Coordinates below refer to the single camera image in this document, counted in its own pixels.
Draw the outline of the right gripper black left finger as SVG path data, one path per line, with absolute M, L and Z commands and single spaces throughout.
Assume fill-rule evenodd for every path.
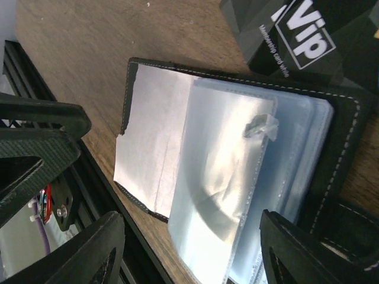
M 124 220 L 111 211 L 4 283 L 117 283 L 123 251 Z

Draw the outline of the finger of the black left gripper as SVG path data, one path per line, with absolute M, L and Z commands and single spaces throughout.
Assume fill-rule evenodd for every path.
M 1 128 L 1 225 L 80 156 L 91 121 L 79 105 L 1 94 L 1 118 L 59 128 Z

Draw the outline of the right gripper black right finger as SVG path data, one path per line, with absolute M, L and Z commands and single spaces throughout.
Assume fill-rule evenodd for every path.
M 261 247 L 268 283 L 354 283 L 355 266 L 277 212 L 263 211 Z

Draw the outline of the black leather card holder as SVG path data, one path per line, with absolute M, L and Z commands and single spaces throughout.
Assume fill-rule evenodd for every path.
M 268 283 L 274 211 L 378 282 L 378 219 L 339 199 L 375 97 L 131 58 L 114 181 L 196 283 Z

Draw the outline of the black VIP card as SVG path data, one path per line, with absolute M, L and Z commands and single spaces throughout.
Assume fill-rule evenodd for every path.
M 251 71 L 364 84 L 378 79 L 377 1 L 221 1 Z

